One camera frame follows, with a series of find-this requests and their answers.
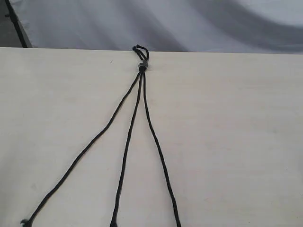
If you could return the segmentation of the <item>grey backdrop cloth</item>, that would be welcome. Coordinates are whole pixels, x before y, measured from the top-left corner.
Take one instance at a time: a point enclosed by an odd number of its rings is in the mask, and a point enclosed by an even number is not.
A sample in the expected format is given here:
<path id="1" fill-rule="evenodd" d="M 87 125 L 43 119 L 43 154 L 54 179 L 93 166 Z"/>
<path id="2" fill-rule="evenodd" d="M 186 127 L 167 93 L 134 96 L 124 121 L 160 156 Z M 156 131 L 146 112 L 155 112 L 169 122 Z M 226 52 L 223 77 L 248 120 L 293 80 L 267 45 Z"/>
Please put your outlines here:
<path id="1" fill-rule="evenodd" d="M 12 0 L 32 47 L 303 51 L 300 0 Z"/>

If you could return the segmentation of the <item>black stand pole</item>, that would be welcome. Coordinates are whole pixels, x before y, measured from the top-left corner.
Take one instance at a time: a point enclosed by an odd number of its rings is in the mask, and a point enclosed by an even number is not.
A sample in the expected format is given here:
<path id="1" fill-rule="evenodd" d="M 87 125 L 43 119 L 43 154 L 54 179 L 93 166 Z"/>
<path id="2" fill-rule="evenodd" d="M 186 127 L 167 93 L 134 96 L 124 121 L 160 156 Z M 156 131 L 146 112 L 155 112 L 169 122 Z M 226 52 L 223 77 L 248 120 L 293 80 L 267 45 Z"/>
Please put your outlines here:
<path id="1" fill-rule="evenodd" d="M 21 27 L 20 27 L 20 25 L 18 23 L 18 17 L 16 15 L 16 13 L 15 13 L 15 11 L 14 11 L 11 3 L 10 3 L 10 1 L 9 0 L 5 0 L 5 4 L 6 4 L 7 8 L 8 8 L 8 13 L 5 15 L 5 17 L 10 18 L 10 20 L 11 20 L 13 26 L 14 26 L 14 29 L 15 29 L 15 31 L 17 33 L 18 39 L 19 39 L 19 41 L 21 43 L 21 46 L 23 48 L 27 48 L 27 44 L 26 44 L 25 38 L 24 38 L 23 33 L 21 31 Z"/>

